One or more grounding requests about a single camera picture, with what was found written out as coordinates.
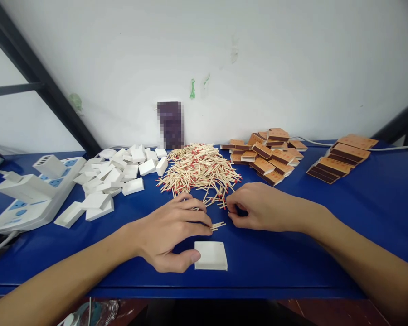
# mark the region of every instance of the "hand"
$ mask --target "hand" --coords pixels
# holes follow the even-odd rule
[[[237,215],[236,205],[248,211]],[[274,232],[305,232],[314,216],[326,211],[322,205],[279,191],[262,182],[247,183],[227,197],[228,216],[238,228]]]
[[[194,207],[200,211],[191,211]],[[206,212],[202,201],[193,199],[188,193],[182,193],[148,216],[125,227],[129,228],[136,241],[136,254],[153,265],[158,272],[183,273],[201,258],[201,254],[194,249],[173,254],[172,249],[191,236],[212,235],[212,221]]]

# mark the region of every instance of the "pile of matchsticks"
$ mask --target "pile of matchsticks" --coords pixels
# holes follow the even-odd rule
[[[202,189],[205,191],[203,203],[206,207],[218,201],[220,208],[226,210],[225,195],[230,188],[234,191],[236,183],[242,182],[231,162],[224,159],[212,144],[191,144],[175,149],[169,153],[168,162],[174,164],[166,175],[156,180],[159,181],[157,187],[163,185],[160,191],[172,192],[176,197],[182,192],[190,193],[194,188]],[[211,189],[216,191],[214,197],[209,197]]]

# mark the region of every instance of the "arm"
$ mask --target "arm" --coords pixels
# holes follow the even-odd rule
[[[202,211],[190,211],[193,207]],[[199,252],[187,250],[176,255],[171,251],[190,236],[212,234],[203,225],[212,225],[205,212],[201,201],[181,194],[147,217],[124,225],[1,298],[0,325],[55,325],[114,268],[136,256],[143,257],[159,272],[184,272],[200,258]]]
[[[387,316],[408,323],[408,263],[340,222],[322,205],[249,183],[227,197],[241,228],[297,231],[324,247]],[[248,211],[239,217],[236,205]]]

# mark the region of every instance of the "white power strip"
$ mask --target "white power strip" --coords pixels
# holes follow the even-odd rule
[[[30,231],[50,223],[58,213],[63,202],[73,189],[73,179],[83,168],[86,160],[82,157],[61,160],[66,166],[65,172],[58,179],[49,179],[41,174],[39,178],[57,188],[53,199],[27,204],[15,200],[0,214],[0,234],[9,234],[12,231]]]

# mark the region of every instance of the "finger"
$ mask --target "finger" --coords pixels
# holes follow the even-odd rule
[[[245,208],[246,196],[244,195],[244,193],[245,189],[242,190],[242,188],[240,188],[227,197],[227,208],[231,213],[237,213],[236,205]]]
[[[196,199],[196,198],[182,201],[181,203],[178,203],[177,207],[184,209],[184,210],[189,210],[191,208],[197,207],[200,210],[207,212],[207,209],[205,208],[204,203],[201,200]]]
[[[228,213],[228,216],[236,227],[240,229],[253,229],[251,217],[240,217],[234,213]]]
[[[247,209],[243,207],[242,204],[237,204],[237,207],[239,207],[242,211],[247,211]]]
[[[213,225],[210,217],[203,211],[183,211],[180,215],[180,219],[185,222],[201,222],[208,227]]]
[[[192,198],[193,198],[193,196],[191,194],[188,194],[187,192],[182,192],[181,194],[179,194],[174,199],[171,199],[169,202],[170,203],[182,202],[184,199],[192,199]]]
[[[189,238],[191,236],[197,235],[212,235],[213,231],[208,226],[202,225],[201,223],[188,223],[185,222],[184,224],[184,239]]]
[[[186,250],[181,254],[168,253],[155,259],[155,269],[160,273],[184,273],[190,265],[197,262],[201,254],[197,250]]]

